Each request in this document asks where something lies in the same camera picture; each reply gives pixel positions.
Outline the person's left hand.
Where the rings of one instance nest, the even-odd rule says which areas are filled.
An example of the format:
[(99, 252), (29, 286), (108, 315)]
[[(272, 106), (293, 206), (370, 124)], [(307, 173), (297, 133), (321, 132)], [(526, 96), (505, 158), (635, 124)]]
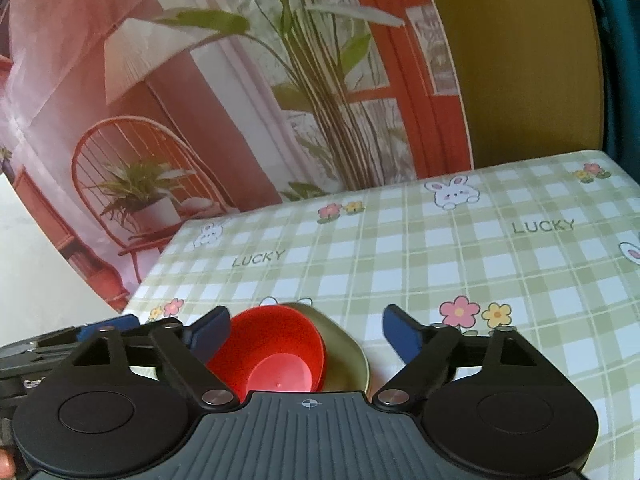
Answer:
[(13, 479), (15, 476), (15, 464), (11, 454), (4, 450), (0, 450), (0, 479)]

